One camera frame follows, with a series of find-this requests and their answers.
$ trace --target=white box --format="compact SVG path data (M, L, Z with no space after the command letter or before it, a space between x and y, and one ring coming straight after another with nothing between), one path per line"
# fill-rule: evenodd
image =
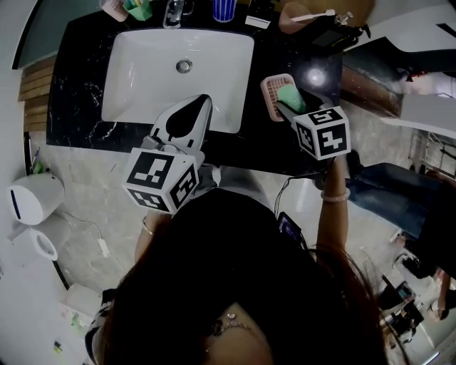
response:
M199 183L194 156L133 148L122 187L137 205L175 214Z
M351 151L348 118L340 106L293 118L299 145L317 160Z

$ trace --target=blue striped cup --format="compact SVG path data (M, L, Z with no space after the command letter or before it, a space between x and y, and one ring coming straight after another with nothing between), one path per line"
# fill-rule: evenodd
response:
M235 8L236 0L212 0L212 15L220 23L233 20Z

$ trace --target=sink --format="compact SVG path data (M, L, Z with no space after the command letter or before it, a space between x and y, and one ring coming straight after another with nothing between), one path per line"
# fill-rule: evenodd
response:
M210 130L241 128L254 40L199 29L145 29L117 35L103 94L105 121L153 124L190 96L208 94Z

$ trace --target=pink basket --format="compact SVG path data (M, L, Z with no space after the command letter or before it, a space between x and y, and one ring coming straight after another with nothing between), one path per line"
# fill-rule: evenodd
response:
M264 101L266 101L269 116L274 122L284 121L277 110L276 103L279 99L277 91L285 85L296 86L293 77L287 73L266 77L261 82L261 91L263 91Z

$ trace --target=green container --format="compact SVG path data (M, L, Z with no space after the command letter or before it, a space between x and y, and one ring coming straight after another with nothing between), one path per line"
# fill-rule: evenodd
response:
M130 3L130 0L127 0L123 4L123 7L139 21L146 21L152 16L152 8L150 7L149 0L143 0L141 6L137 7L134 7Z

